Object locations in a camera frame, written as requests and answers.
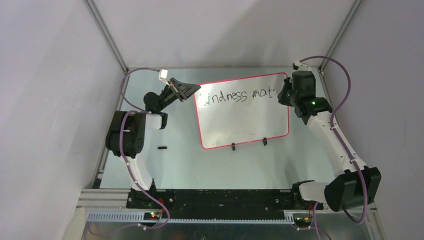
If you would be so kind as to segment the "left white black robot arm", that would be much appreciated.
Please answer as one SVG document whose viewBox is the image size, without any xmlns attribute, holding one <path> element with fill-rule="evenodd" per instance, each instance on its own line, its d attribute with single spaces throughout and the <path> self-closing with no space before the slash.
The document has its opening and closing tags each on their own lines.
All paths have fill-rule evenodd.
<svg viewBox="0 0 424 240">
<path fill-rule="evenodd" d="M 158 194 L 150 188 L 154 183 L 139 154 L 144 148 L 147 130 L 163 130 L 168 123 L 168 114 L 163 110 L 179 100 L 191 98 L 201 89 L 199 84 L 183 83 L 172 77 L 160 94 L 148 92 L 143 97 L 145 110 L 114 112 L 105 138 L 105 147 L 125 164 L 132 180 L 131 188 L 142 191 L 138 201 L 145 208 L 153 208 Z"/>
</svg>

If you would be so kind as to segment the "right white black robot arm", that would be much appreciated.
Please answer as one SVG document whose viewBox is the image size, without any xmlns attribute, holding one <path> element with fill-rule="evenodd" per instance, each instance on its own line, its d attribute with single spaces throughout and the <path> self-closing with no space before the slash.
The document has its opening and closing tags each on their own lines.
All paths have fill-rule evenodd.
<svg viewBox="0 0 424 240">
<path fill-rule="evenodd" d="M 311 71 L 298 70 L 284 79 L 278 102 L 293 107 L 295 115 L 314 133 L 322 145 L 334 180 L 312 180 L 294 184 L 291 204 L 304 209 L 311 201 L 327 204 L 334 212 L 368 206 L 375 200 L 381 182 L 377 167 L 369 167 L 353 150 L 337 122 L 326 98 L 316 96 L 316 78 Z"/>
</svg>

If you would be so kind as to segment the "pink framed whiteboard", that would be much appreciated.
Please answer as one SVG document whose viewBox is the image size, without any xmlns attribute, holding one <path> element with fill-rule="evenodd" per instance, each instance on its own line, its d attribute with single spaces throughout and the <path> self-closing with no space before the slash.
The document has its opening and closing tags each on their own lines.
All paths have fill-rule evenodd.
<svg viewBox="0 0 424 240">
<path fill-rule="evenodd" d="M 205 150 L 285 137 L 290 109 L 278 102 L 285 72 L 200 84 L 194 95 L 200 144 Z"/>
</svg>

